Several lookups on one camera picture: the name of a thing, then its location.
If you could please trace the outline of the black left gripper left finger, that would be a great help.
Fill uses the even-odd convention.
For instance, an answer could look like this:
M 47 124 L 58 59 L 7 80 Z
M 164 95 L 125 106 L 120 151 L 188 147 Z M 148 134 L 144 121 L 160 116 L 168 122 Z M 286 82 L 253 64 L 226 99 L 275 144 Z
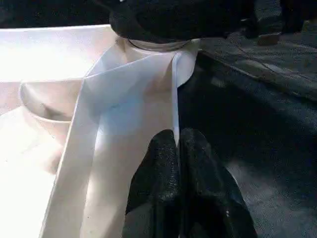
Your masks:
M 176 238 L 181 221 L 180 166 L 174 134 L 156 134 L 134 173 L 128 194 L 124 238 Z

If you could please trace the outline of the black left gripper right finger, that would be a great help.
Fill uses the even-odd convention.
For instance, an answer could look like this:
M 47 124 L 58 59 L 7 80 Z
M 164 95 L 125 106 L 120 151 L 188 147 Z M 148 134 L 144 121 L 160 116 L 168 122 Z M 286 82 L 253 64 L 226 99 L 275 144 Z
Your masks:
M 179 139 L 185 185 L 183 235 L 187 238 L 256 238 L 239 186 L 198 130 Z

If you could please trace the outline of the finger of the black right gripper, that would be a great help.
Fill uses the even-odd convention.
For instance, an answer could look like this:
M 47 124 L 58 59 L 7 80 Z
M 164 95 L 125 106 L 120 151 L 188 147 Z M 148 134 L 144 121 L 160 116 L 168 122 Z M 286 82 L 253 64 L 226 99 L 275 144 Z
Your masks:
M 109 15 L 120 37 L 143 42 L 178 42 L 226 37 L 255 19 L 253 0 L 125 0 Z

